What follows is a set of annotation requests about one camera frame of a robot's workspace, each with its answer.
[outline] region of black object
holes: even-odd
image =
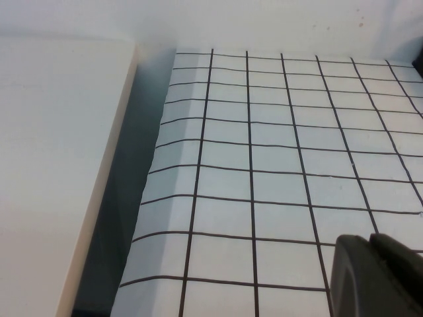
[[[412,65],[420,74],[420,76],[423,77],[423,48],[417,58],[412,62]]]
[[[386,234],[336,240],[334,317],[423,316],[423,258]]]

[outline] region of black grid line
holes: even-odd
[[[209,55],[209,53],[182,53],[178,52],[177,55]],[[219,56],[227,56],[227,57],[238,57],[243,58],[244,56],[238,55],[230,55],[230,54],[214,54]],[[279,58],[276,57],[249,57],[253,59],[270,59],[278,61]],[[285,61],[316,61],[315,59],[298,59],[298,58],[285,58]],[[349,61],[327,61],[322,60],[322,63],[335,63],[335,64],[351,64]],[[356,63],[357,65],[368,65],[368,66],[385,66],[384,64],[372,64],[372,63]],[[404,68],[414,68],[413,66],[406,66],[406,65],[395,65],[395,67],[404,67]]]
[[[218,170],[233,170],[237,172],[250,172],[250,169],[245,168],[233,168],[233,167],[224,167],[224,166],[216,166],[216,165],[206,165],[201,164],[201,167],[207,168],[215,168]],[[156,174],[160,173],[164,170],[170,170],[172,168],[179,168],[179,167],[197,167],[197,164],[178,164],[172,165],[164,168],[159,168],[157,170],[152,170],[148,174]],[[288,171],[274,171],[274,170],[251,170],[254,173],[267,173],[267,174],[285,174],[285,175],[303,175],[302,172],[288,172]],[[330,174],[314,174],[314,173],[305,173],[306,176],[316,176],[316,177],[325,177],[325,178],[341,178],[345,180],[371,180],[374,182],[391,182],[391,183],[404,183],[404,184],[411,184],[408,180],[395,180],[395,179],[384,179],[384,178],[367,178],[367,177],[352,177],[352,176],[341,176],[341,175],[330,175]],[[415,184],[423,184],[423,181],[414,181]]]
[[[174,279],[177,281],[184,281],[183,277],[180,276],[173,276],[173,275],[154,275],[150,277],[144,277],[142,279],[134,279],[132,281],[128,281],[119,285],[120,287],[125,287],[135,283],[141,283],[145,281],[152,281],[154,279]],[[188,277],[187,281],[193,282],[204,282],[204,283],[215,283],[215,284],[225,284],[225,285],[239,285],[239,286],[249,286],[254,287],[254,283],[248,282],[238,282],[238,281],[223,281],[219,279],[202,279],[199,277]],[[296,291],[310,291],[310,292],[325,292],[325,289],[318,288],[318,287],[296,287],[296,286],[289,286],[289,285],[274,285],[274,284],[257,284],[258,287],[268,288],[268,289],[291,289]]]
[[[405,96],[408,98],[408,101],[410,102],[411,106],[414,108],[414,110],[416,110],[416,112],[418,114],[420,114],[420,117],[423,119],[423,115],[417,110],[417,107],[414,105],[414,102],[411,100],[410,96],[407,94],[407,92],[405,91],[404,87],[401,85],[401,83],[409,83],[409,82],[399,81],[397,75],[395,74],[395,72],[394,72],[394,70],[393,70],[393,68],[391,66],[391,64],[388,61],[386,61],[386,64],[388,64],[389,69],[392,72],[392,75],[394,75],[395,80],[398,82],[398,85],[401,87],[401,89],[403,90]]]
[[[193,84],[197,84],[197,83],[199,83],[199,84],[205,84],[205,82],[191,82],[191,83],[185,83],[185,84],[186,85],[193,85]],[[245,85],[239,85],[239,84],[213,83],[213,82],[211,82],[210,84],[213,84],[213,85],[222,85],[222,86],[245,87]],[[267,86],[250,86],[250,87],[286,90],[286,88],[282,88],[282,87],[267,87]],[[299,90],[299,91],[327,91],[326,89],[311,89],[311,88],[290,88],[290,90]],[[330,92],[344,92],[344,93],[348,93],[348,94],[367,94],[366,92],[363,92],[363,91],[349,91],[349,90],[330,90]],[[401,94],[385,94],[385,93],[382,93],[382,92],[372,92],[372,94],[376,94],[376,95],[379,95],[379,96],[405,97],[404,95],[401,95]],[[423,96],[410,96],[410,97],[412,97],[412,98],[423,98]]]
[[[348,153],[348,157],[350,158],[352,170],[354,171],[354,175],[356,176],[357,183],[358,183],[358,185],[360,187],[360,191],[362,193],[365,206],[366,206],[366,208],[367,208],[367,210],[369,212],[371,223],[373,225],[373,228],[375,229],[375,232],[376,233],[379,233],[379,231],[377,229],[376,222],[375,222],[375,218],[373,217],[373,214],[371,213],[369,201],[367,200],[367,195],[365,194],[363,184],[362,184],[361,180],[358,177],[358,172],[357,172],[356,164],[354,163],[354,159],[352,158],[352,155],[351,155],[351,152],[350,152],[350,148],[348,146],[348,142],[346,141],[346,138],[345,138],[344,130],[342,129],[341,123],[339,121],[338,112],[336,111],[335,105],[333,104],[332,96],[330,95],[330,92],[329,92],[329,89],[328,89],[328,85],[326,83],[326,79],[325,79],[325,76],[323,75],[322,67],[320,65],[320,61],[319,61],[319,58],[317,56],[316,56],[316,61],[317,61],[317,65],[319,66],[320,74],[322,75],[323,83],[325,84],[325,87],[326,87],[326,90],[327,90],[327,93],[328,93],[329,102],[330,102],[330,105],[332,106],[332,109],[333,109],[333,112],[334,112],[334,115],[335,115],[335,118],[336,118],[336,122],[337,122],[338,127],[339,127],[339,131],[341,132],[342,140],[344,140],[345,149],[346,149],[346,151]]]
[[[181,139],[176,141],[171,141],[168,143],[163,143],[156,146],[156,149],[160,147],[166,147],[167,145],[185,142],[185,141],[200,141],[200,139]],[[204,139],[205,142],[211,143],[222,143],[222,144],[233,144],[233,145],[248,145],[248,143],[240,143],[240,142],[230,142],[230,141],[216,141],[216,140],[207,140]],[[283,147],[285,149],[298,149],[298,147],[292,147],[290,145],[279,145],[279,144],[255,144],[253,143],[252,146],[254,147]],[[300,147],[301,150],[314,150],[314,151],[328,151],[328,152],[346,152],[346,150],[337,150],[337,149],[320,149],[316,147]],[[380,154],[380,155],[397,155],[394,152],[371,152],[371,151],[353,151],[350,150],[351,153],[361,153],[361,154]],[[400,154],[403,157],[423,157],[423,155],[414,155],[414,154]]]
[[[190,100],[202,100],[204,101],[204,99],[182,99],[182,100],[178,100],[176,102],[182,102],[182,101],[190,101]],[[224,102],[224,103],[230,103],[230,104],[245,104],[245,102],[242,101],[228,101],[228,100],[218,100],[218,99],[209,99],[209,101],[212,102]],[[265,102],[250,102],[250,104],[267,104],[270,106],[285,106],[285,107],[289,107],[289,104],[271,104],[271,103],[265,103]],[[321,109],[329,109],[330,106],[304,106],[304,105],[300,105],[300,104],[293,104],[293,107],[300,107],[300,108],[321,108]],[[343,110],[363,110],[363,111],[376,111],[374,109],[369,109],[369,108],[348,108],[348,107],[339,107],[340,109]],[[395,113],[395,114],[420,114],[420,112],[417,110],[417,112],[410,112],[410,111],[400,111],[400,110],[379,110],[380,112],[391,112],[391,113]]]
[[[249,127],[249,172],[250,172],[250,198],[251,198],[251,242],[252,242],[252,273],[254,281],[254,310],[255,316],[259,317],[258,303],[258,280],[257,280],[257,251],[256,251],[256,221],[254,210],[254,180],[252,173],[252,145],[251,145],[251,112],[250,112],[250,80],[249,80],[249,53],[245,52],[245,67],[247,70],[247,116]]]
[[[196,182],[195,182],[195,186],[194,186],[194,195],[193,195],[193,198],[192,198],[192,210],[191,210],[191,220],[190,220],[190,232],[191,233],[188,235],[188,243],[187,243],[187,247],[186,247],[184,279],[182,281],[182,290],[181,290],[181,294],[180,294],[179,317],[184,316],[186,284],[187,284],[187,278],[188,278],[188,268],[189,268],[189,265],[190,265],[192,230],[194,228],[194,217],[195,217],[195,212],[196,212],[198,180],[200,178],[200,164],[201,164],[202,149],[203,149],[204,130],[205,130],[205,126],[206,126],[207,103],[208,103],[208,96],[209,96],[209,91],[210,91],[210,78],[211,78],[211,75],[212,75],[212,64],[213,64],[213,49],[211,49],[211,54],[210,54],[209,77],[208,77],[208,84],[207,84],[207,89],[206,89],[206,100],[204,101],[204,114],[203,114],[203,122],[202,122],[201,138],[200,138],[200,148],[198,150],[198,165],[197,165],[197,171],[196,171]]]
[[[167,122],[162,122],[160,125],[167,125],[169,123],[182,121],[182,120],[200,120],[202,117],[185,117],[185,118],[178,118]],[[227,120],[227,119],[218,119],[218,118],[206,118],[206,120],[212,120],[212,121],[219,121],[219,122],[232,122],[232,123],[248,123],[248,121],[243,120]],[[284,125],[288,127],[292,127],[293,125],[290,123],[277,123],[277,122],[260,122],[260,121],[251,121],[251,124],[265,124],[265,125]],[[338,127],[323,127],[319,125],[307,125],[307,124],[297,124],[297,127],[316,127],[318,129],[338,129]],[[361,127],[343,127],[344,130],[357,130],[357,131],[375,131],[375,132],[385,132],[384,129],[364,129]],[[389,132],[393,133],[405,133],[405,134],[415,134],[415,135],[423,135],[423,132],[409,132],[409,131],[393,131],[388,130]]]
[[[194,197],[192,194],[173,194],[161,198],[152,199],[149,201],[143,201],[140,203],[141,206],[148,205],[150,203],[155,203],[157,201],[162,201],[166,199],[171,199],[175,197]],[[207,195],[197,195],[197,198],[205,199],[216,199],[223,201],[240,201],[243,203],[251,203],[251,199],[238,199],[238,198],[228,198],[228,197],[217,197],[217,196],[207,196]],[[263,203],[268,205],[283,205],[283,206],[297,206],[297,207],[312,207],[312,208],[322,208],[322,209],[339,209],[339,210],[356,210],[356,211],[368,211],[367,208],[359,207],[343,207],[343,206],[326,206],[326,205],[309,205],[308,203],[281,203],[277,201],[262,201],[254,200],[255,203]],[[420,211],[394,211],[387,209],[371,209],[372,213],[393,213],[396,215],[420,215]]]
[[[139,236],[132,240],[131,243],[149,238],[150,236],[161,236],[166,234],[189,234],[189,231],[183,231],[183,230],[170,230],[170,231],[157,231],[150,234],[145,234],[143,236]],[[213,236],[216,238],[226,238],[226,239],[235,239],[235,240],[252,240],[252,237],[249,236],[233,236],[230,234],[218,234],[218,233],[210,233],[210,232],[198,232],[194,231],[192,233],[195,236]],[[315,242],[315,241],[306,241],[306,240],[292,240],[292,239],[279,239],[279,238],[258,238],[256,237],[257,241],[267,241],[267,242],[281,242],[281,243],[294,243],[294,244],[308,244],[312,246],[321,245],[321,246],[332,246],[335,247],[335,243],[328,243],[328,242]],[[416,253],[423,253],[423,250],[412,250]]]
[[[284,73],[285,73],[284,55],[282,53],[280,54],[280,59],[281,59],[281,62],[282,62],[282,69],[284,70]],[[307,202],[309,204],[311,224],[313,226],[313,232],[314,232],[315,240],[316,240],[316,243],[317,243],[317,253],[319,255],[320,266],[321,266],[321,269],[322,269],[323,282],[325,284],[325,289],[326,289],[326,296],[327,296],[327,300],[328,300],[329,313],[330,313],[330,317],[333,317],[332,301],[330,299],[330,288],[329,288],[328,278],[327,278],[327,275],[326,275],[325,263],[323,261],[322,249],[321,249],[321,246],[319,244],[320,240],[319,240],[319,234],[318,234],[318,231],[317,231],[316,220],[315,220],[313,208],[311,207],[310,190],[309,190],[309,185],[308,185],[308,182],[307,182],[307,177],[305,175],[303,155],[301,153],[301,149],[300,149],[300,146],[299,146],[297,126],[295,125],[295,115],[294,115],[293,107],[292,107],[292,103],[291,103],[291,96],[289,94],[288,78],[287,78],[286,74],[284,74],[284,78],[285,78],[285,85],[286,85],[286,93],[288,95],[288,102],[289,102],[289,105],[290,105],[290,108],[291,108],[292,124],[293,124],[294,133],[295,133],[295,141],[296,141],[297,148],[298,148],[299,162],[300,162],[301,171],[302,171],[302,174],[303,174],[305,193],[307,195]]]
[[[207,69],[207,67],[176,67],[173,68],[173,71],[177,71],[177,70],[181,70],[181,69]],[[220,68],[220,67],[213,67],[213,69],[224,69],[224,70],[228,70],[228,71],[243,71],[242,69],[231,69],[231,68]],[[251,73],[269,73],[269,74],[283,74],[283,73],[279,73],[279,72],[271,72],[271,71],[250,71]],[[310,74],[310,73],[286,73],[286,75],[301,75],[301,76],[315,76],[315,77],[320,77],[320,74]],[[353,77],[353,76],[340,76],[340,75],[325,75],[325,77],[331,77],[331,78],[345,78],[345,79],[358,79],[358,77]],[[369,77],[363,77],[363,79],[367,80],[367,81],[396,81],[398,83],[423,83],[422,81],[400,81],[398,79],[380,79],[380,78],[369,78]],[[192,81],[192,82],[187,82],[187,83],[175,83],[175,84],[171,84],[169,85],[170,87],[172,86],[178,86],[178,85],[189,85],[189,84],[206,84],[206,81]]]
[[[391,140],[392,147],[394,148],[394,151],[395,151],[395,153],[397,154],[397,156],[398,156],[398,158],[399,158],[399,160],[400,160],[400,162],[401,162],[401,165],[403,166],[404,171],[405,171],[405,172],[406,172],[406,174],[407,174],[408,179],[410,180],[411,186],[413,187],[414,191],[416,192],[416,195],[417,195],[418,200],[420,200],[420,203],[421,203],[421,204],[422,204],[422,206],[423,206],[423,199],[422,199],[422,196],[421,196],[421,195],[420,195],[420,193],[418,192],[417,187],[416,187],[415,183],[413,182],[413,180],[412,180],[412,178],[411,178],[410,172],[408,171],[407,167],[405,166],[405,163],[404,163],[404,160],[403,160],[403,158],[402,158],[401,154],[400,154],[400,153],[398,152],[398,150],[397,150],[397,146],[395,145],[394,139],[392,138],[391,133],[390,133],[390,132],[388,131],[388,129],[386,128],[385,122],[383,121],[383,118],[382,118],[381,114],[379,113],[379,110],[376,108],[376,105],[375,105],[375,103],[373,102],[373,98],[372,98],[372,97],[371,97],[371,95],[369,94],[369,92],[368,92],[368,90],[367,90],[367,87],[364,85],[363,79],[360,77],[360,73],[359,73],[359,71],[358,71],[358,69],[357,69],[357,66],[356,66],[356,64],[354,63],[354,60],[353,60],[352,58],[351,58],[351,62],[352,62],[352,65],[354,66],[354,69],[356,70],[356,73],[357,73],[358,77],[360,78],[360,81],[362,82],[362,85],[363,85],[363,87],[364,87],[365,91],[367,92],[367,95],[369,96],[369,99],[370,99],[371,105],[375,108],[375,110],[376,110],[376,112],[377,112],[377,115],[379,116],[379,119],[381,120],[381,123],[382,123],[383,129],[386,131],[386,133],[387,133],[387,135],[388,135],[389,139]]]

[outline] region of white square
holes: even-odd
[[[254,287],[189,281],[184,317],[199,316],[254,317]]]
[[[276,104],[251,104],[251,122],[292,124],[289,106]]]
[[[364,65],[387,65],[386,61],[382,60],[382,59],[372,59],[372,58],[359,58],[359,59],[355,59],[354,62],[359,65],[359,64],[364,64]]]
[[[423,250],[423,217],[373,213],[380,233],[385,233],[414,250]]]
[[[207,103],[206,116],[221,120],[248,121],[249,119],[247,104],[220,101]]]
[[[285,77],[281,74],[249,73],[249,85],[285,88]]]
[[[277,59],[249,58],[249,71],[269,71],[283,73],[282,61]]]
[[[301,150],[307,174],[354,177],[350,157],[346,152]]]
[[[339,129],[297,127],[299,145],[310,149],[346,150]]]
[[[251,125],[251,143],[296,147],[293,127],[255,123]]]
[[[186,85],[169,86],[166,95],[166,102],[175,102],[182,99],[205,99],[206,83],[192,83]]]
[[[410,98],[417,112],[423,114],[423,98]]]
[[[204,139],[248,144],[249,126],[247,123],[206,120]]]
[[[368,239],[374,233],[367,211],[313,208],[319,240],[335,243],[341,234],[353,234]]]
[[[411,184],[362,181],[372,209],[390,211],[421,211],[422,204]]]
[[[246,85],[247,72],[229,71],[227,69],[213,69],[210,75],[210,82],[232,85]]]
[[[346,56],[338,56],[338,55],[324,55],[319,56],[320,62],[334,62],[334,63],[349,63],[352,64],[351,58]]]
[[[325,287],[316,246],[257,241],[256,247],[259,283]]]
[[[307,176],[307,183],[313,205],[365,208],[357,180]]]
[[[185,67],[210,67],[210,54],[176,54],[174,57],[173,68]]]
[[[192,197],[172,197],[139,207],[134,239],[154,232],[190,230]]]
[[[351,151],[394,153],[386,132],[344,130],[344,134]]]
[[[325,77],[331,91],[365,92],[362,82],[355,78]]]
[[[411,62],[409,61],[388,61],[391,66],[399,66],[399,67],[412,67]]]
[[[363,79],[390,79],[395,80],[388,65],[356,65]]]
[[[251,240],[192,237],[189,277],[252,283]]]
[[[423,182],[423,157],[403,157],[405,166],[415,182]]]
[[[204,142],[201,165],[227,168],[250,168],[248,145]]]
[[[326,91],[290,90],[289,94],[294,106],[331,107]]]
[[[202,118],[203,115],[204,100],[183,100],[164,105],[161,123],[182,118]]]
[[[381,112],[389,131],[423,133],[423,119],[419,114]]]
[[[162,125],[159,130],[156,146],[183,139],[199,139],[201,137],[202,126],[203,119],[178,120]]]
[[[332,97],[332,102],[336,108],[374,110],[367,94],[354,94],[353,92],[331,92],[330,96]]]
[[[235,170],[201,167],[198,195],[250,199],[250,174]]]
[[[235,57],[243,57],[245,58],[245,50],[238,50],[238,49],[214,49],[213,51],[214,55],[228,55],[228,56],[235,56]]]
[[[249,51],[249,58],[265,58],[280,60],[280,53],[267,50],[254,50]]]
[[[126,260],[122,283],[156,275],[183,276],[187,234],[159,234],[135,241]]]
[[[352,129],[383,130],[376,111],[337,109],[341,127]]]
[[[422,77],[417,73],[415,68],[411,67],[395,67],[392,70],[399,81],[420,81],[423,82]]]
[[[247,88],[242,86],[210,84],[209,100],[247,102]]]
[[[169,85],[203,82],[206,83],[209,78],[209,69],[174,69],[171,75]]]
[[[141,202],[171,195],[194,193],[195,166],[181,166],[149,174]]]
[[[332,109],[293,107],[295,124],[316,127],[338,127]]]
[[[251,237],[251,203],[197,198],[194,232]]]
[[[178,317],[182,281],[154,279],[121,287],[111,316]]]
[[[423,155],[423,135],[391,132],[400,154]]]
[[[352,153],[360,178],[408,180],[397,155]]]
[[[401,83],[401,85],[403,86],[407,95],[409,95],[410,97],[423,97],[423,83]]]
[[[322,61],[320,66],[325,76],[358,77],[352,63],[325,63]]]
[[[307,203],[302,175],[255,172],[254,200],[277,203]]]
[[[252,147],[252,169],[270,172],[300,172],[297,149]]]
[[[316,55],[312,54],[312,53],[298,53],[298,52],[293,52],[293,53],[284,53],[284,59],[286,61],[314,61],[316,62]]]
[[[314,74],[320,75],[319,65],[316,61],[289,61],[285,60],[287,74]]]
[[[174,165],[197,164],[199,150],[199,141],[183,141],[159,147],[154,151],[150,171]]]
[[[405,111],[416,113],[416,110],[412,107],[410,100],[405,96],[399,97],[374,94],[371,96],[371,99],[373,99],[375,107],[381,111]]]
[[[404,96],[404,92],[396,81],[372,81],[363,79],[367,91],[371,94],[396,94]]]
[[[254,104],[288,104],[288,95],[281,88],[250,87],[250,102]]]
[[[213,55],[213,68],[228,68],[245,71],[247,69],[246,64],[247,61],[245,57]]]
[[[308,207],[254,204],[256,237],[315,242]]]
[[[323,263],[325,264],[326,276],[330,285],[330,280],[332,279],[332,267],[333,259],[335,256],[335,247],[334,246],[321,246]]]
[[[329,317],[325,292],[258,288],[261,317]]]
[[[286,75],[289,89],[315,89],[324,90],[325,84],[321,76]]]

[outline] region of white wall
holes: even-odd
[[[411,61],[423,43],[423,1],[3,0],[0,32]]]

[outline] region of grid paper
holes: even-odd
[[[332,316],[340,234],[423,252],[411,65],[178,52],[113,316]]]

